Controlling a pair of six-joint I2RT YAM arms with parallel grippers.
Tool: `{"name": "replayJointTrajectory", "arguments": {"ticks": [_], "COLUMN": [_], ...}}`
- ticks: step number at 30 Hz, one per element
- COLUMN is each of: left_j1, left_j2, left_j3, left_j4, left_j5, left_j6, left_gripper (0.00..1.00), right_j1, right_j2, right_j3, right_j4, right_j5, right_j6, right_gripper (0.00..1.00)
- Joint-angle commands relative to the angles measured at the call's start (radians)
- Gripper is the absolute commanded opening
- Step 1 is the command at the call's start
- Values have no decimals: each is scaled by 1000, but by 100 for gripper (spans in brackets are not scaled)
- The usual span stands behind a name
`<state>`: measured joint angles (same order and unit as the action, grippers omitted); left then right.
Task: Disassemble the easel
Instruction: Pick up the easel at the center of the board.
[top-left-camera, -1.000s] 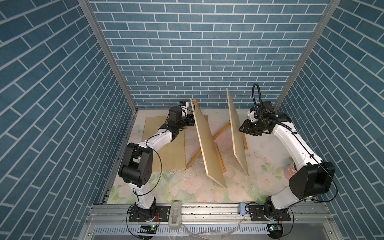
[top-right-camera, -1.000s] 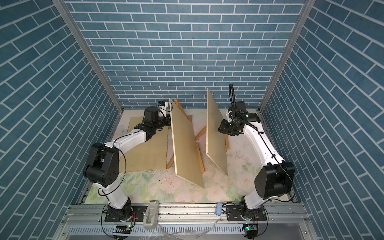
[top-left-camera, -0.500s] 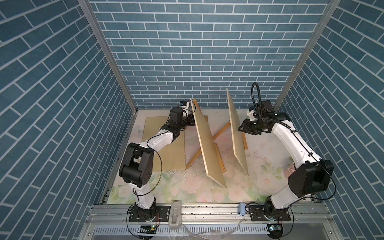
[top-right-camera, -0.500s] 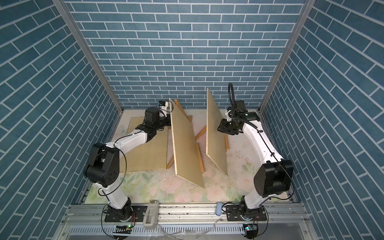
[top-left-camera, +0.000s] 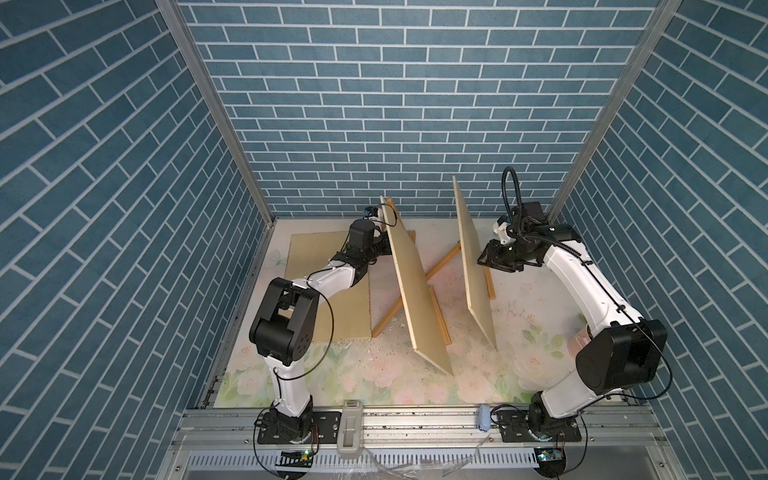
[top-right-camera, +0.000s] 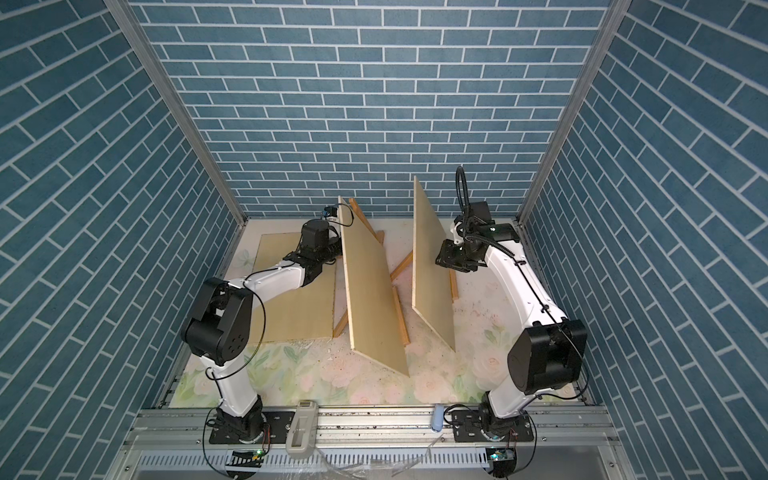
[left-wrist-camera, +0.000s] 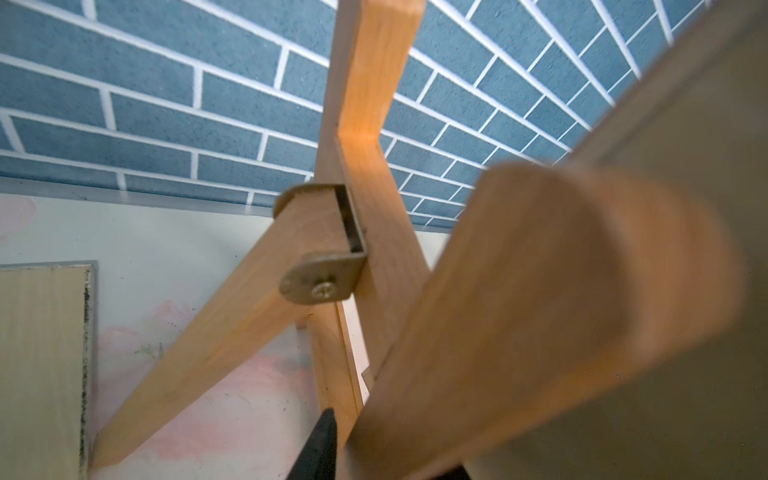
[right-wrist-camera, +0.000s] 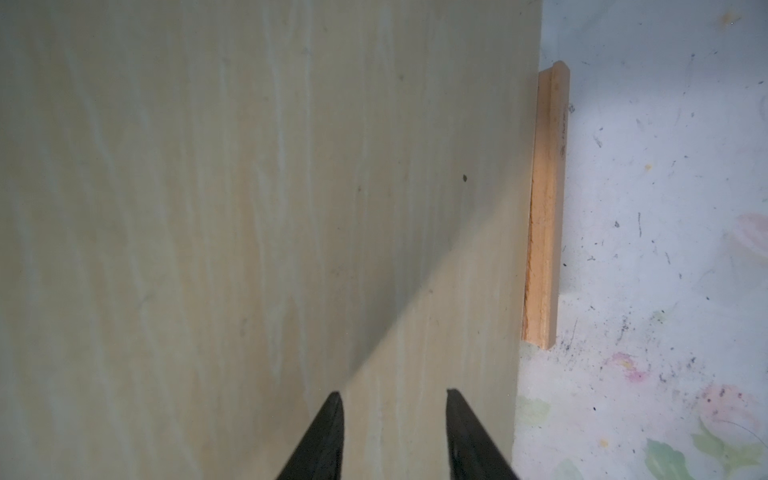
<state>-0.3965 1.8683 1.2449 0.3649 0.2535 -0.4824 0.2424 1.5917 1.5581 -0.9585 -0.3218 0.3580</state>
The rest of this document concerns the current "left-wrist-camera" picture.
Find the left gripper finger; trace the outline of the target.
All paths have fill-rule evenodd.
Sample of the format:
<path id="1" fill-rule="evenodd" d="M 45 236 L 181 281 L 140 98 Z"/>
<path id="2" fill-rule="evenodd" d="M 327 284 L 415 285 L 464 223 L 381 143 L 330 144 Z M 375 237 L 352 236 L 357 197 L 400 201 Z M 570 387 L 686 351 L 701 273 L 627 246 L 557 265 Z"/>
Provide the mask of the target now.
<path id="1" fill-rule="evenodd" d="M 335 480 L 338 429 L 333 408 L 325 409 L 294 465 L 287 480 Z"/>

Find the wooden easel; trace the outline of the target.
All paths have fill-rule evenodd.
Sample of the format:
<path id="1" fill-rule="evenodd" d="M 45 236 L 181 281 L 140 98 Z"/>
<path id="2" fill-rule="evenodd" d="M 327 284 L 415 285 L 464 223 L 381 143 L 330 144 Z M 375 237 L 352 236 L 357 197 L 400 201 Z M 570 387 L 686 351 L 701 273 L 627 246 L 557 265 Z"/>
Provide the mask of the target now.
<path id="1" fill-rule="evenodd" d="M 376 378 L 349 437 L 315 438 L 353 479 L 426 479 L 729 328 L 745 265 L 695 197 L 613 170 L 499 164 L 429 268 L 379 143 L 422 1 L 338 5 L 315 179 L 274 220 L 101 430 L 117 464 L 307 304 L 354 298 Z"/>

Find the plywood canvas board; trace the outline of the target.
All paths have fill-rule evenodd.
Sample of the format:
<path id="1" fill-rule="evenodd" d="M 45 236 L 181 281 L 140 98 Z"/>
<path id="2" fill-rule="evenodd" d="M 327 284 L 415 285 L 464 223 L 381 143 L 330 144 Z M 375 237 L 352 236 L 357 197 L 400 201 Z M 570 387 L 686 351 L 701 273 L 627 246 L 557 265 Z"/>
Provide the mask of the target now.
<path id="1" fill-rule="evenodd" d="M 96 267 L 1 269 L 1 476 L 85 479 Z"/>
<path id="2" fill-rule="evenodd" d="M 767 475 L 767 5 L 718 1 L 576 152 L 714 206 L 746 257 L 736 325 L 466 465 L 474 479 Z"/>

